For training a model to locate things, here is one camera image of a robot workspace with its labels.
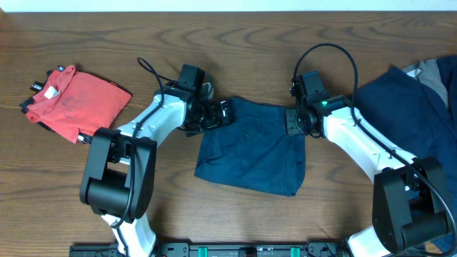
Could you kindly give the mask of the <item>navy blue shorts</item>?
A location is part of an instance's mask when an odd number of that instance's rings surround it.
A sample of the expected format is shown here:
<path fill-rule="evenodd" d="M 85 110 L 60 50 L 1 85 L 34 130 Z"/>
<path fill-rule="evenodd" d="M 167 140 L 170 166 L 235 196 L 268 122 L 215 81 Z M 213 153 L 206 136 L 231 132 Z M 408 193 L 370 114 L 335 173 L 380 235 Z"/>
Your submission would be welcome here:
<path fill-rule="evenodd" d="M 286 133 L 286 108 L 239 97 L 230 104 L 234 122 L 204 133 L 194 176 L 295 196 L 306 175 L 305 136 Z"/>

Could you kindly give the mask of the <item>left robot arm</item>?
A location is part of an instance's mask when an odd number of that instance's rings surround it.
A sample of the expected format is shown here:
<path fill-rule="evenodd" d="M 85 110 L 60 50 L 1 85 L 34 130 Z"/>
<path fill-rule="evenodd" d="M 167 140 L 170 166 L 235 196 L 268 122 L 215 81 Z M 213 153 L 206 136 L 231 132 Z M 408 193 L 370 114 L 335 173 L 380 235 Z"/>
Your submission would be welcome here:
<path fill-rule="evenodd" d="M 158 83 L 151 105 L 134 120 L 92 136 L 79 197 L 109 224 L 116 242 L 71 246 L 70 256 L 155 256 L 146 210 L 158 147 L 175 129 L 195 136 L 233 122 L 230 102 L 212 99 L 214 87 L 199 67 L 185 64 L 177 80 Z"/>

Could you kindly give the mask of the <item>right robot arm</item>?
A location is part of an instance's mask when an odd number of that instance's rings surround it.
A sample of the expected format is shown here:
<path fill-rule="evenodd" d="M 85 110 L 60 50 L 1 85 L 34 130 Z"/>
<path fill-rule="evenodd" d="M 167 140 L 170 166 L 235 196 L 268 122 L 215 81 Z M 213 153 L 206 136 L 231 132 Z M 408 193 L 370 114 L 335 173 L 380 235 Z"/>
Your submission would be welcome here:
<path fill-rule="evenodd" d="M 343 149 L 373 184 L 372 224 L 346 240 L 350 256 L 429 256 L 429 241 L 456 231 L 445 171 L 434 158 L 397 147 L 345 96 L 330 97 L 317 71 L 295 74 L 286 131 L 325 138 Z"/>

